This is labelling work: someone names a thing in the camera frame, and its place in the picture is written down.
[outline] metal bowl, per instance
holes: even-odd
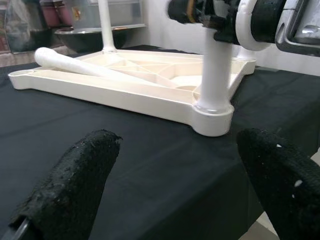
[[[61,42],[77,53],[98,52],[103,48],[102,33],[99,28],[73,29],[72,27],[57,30],[56,34]],[[127,40],[126,30],[113,30],[114,46],[123,47]]]

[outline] table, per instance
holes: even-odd
[[[7,74],[35,66],[0,68],[0,236],[15,206],[90,131],[123,137],[90,240],[237,240],[262,213],[237,133],[276,132],[309,155],[320,144],[319,77],[258,67],[234,95],[230,132],[210,138],[177,122],[14,90]]]

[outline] black foam pad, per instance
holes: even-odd
[[[320,168],[274,134],[247,129],[238,151],[255,192],[281,240],[320,240]]]
[[[11,226],[28,218],[44,240],[88,240],[119,153],[118,140],[99,130],[69,148],[17,208]]]

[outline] black fabric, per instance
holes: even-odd
[[[247,129],[238,150],[281,240],[320,239],[320,167],[275,134]]]
[[[237,240],[262,208],[242,167],[236,134],[267,129],[309,155],[319,146],[319,77],[257,69],[232,100],[230,132],[210,138],[177,122],[14,90],[7,74],[33,67],[0,68],[0,235],[17,203],[61,153],[97,129],[123,142],[90,240]]]
[[[98,130],[72,145],[18,206],[11,226],[28,218],[44,240],[88,240],[120,138]]]

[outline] white plastic stand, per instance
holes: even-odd
[[[42,67],[9,74],[14,88],[36,89],[188,124],[216,137],[229,131],[230,99],[256,61],[232,45],[216,42],[206,30],[205,55],[118,50],[114,48],[108,1],[99,0],[104,47],[77,59],[40,48]]]

